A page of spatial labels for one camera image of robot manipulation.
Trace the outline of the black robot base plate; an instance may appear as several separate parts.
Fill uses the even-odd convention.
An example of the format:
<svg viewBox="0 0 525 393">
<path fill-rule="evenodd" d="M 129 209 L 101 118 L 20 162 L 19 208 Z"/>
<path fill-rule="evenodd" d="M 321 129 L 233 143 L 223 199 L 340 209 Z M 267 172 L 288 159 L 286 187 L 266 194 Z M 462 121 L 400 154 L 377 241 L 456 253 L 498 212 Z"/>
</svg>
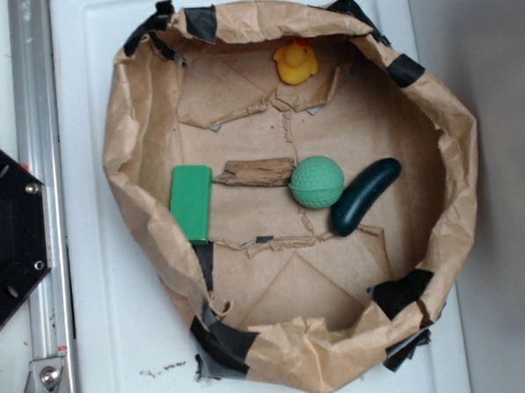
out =
<svg viewBox="0 0 525 393">
<path fill-rule="evenodd" d="M 45 186 L 0 149 L 0 331 L 50 272 Z"/>
</svg>

